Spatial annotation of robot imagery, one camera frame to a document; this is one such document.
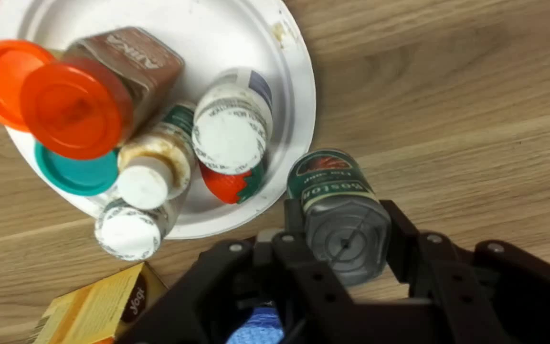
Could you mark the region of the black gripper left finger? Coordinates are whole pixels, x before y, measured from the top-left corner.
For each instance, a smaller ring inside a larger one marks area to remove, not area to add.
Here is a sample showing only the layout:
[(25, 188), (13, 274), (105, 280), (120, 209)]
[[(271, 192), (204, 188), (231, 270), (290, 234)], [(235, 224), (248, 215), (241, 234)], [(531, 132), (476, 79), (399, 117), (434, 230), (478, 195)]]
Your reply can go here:
[(288, 344), (365, 343), (371, 308), (315, 259), (302, 226), (300, 203), (287, 201), (283, 234), (201, 253), (119, 344), (225, 344), (264, 304), (275, 308)]

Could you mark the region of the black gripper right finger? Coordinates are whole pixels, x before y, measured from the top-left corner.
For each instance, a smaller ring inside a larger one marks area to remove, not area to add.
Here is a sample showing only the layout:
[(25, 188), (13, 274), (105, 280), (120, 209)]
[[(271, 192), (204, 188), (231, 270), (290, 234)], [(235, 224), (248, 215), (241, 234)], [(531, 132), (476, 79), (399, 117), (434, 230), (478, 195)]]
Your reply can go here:
[(514, 344), (550, 344), (550, 262), (500, 239), (468, 251), (418, 230), (394, 201), (382, 207), (392, 218), (388, 264), (411, 299), (462, 314), (478, 306)]

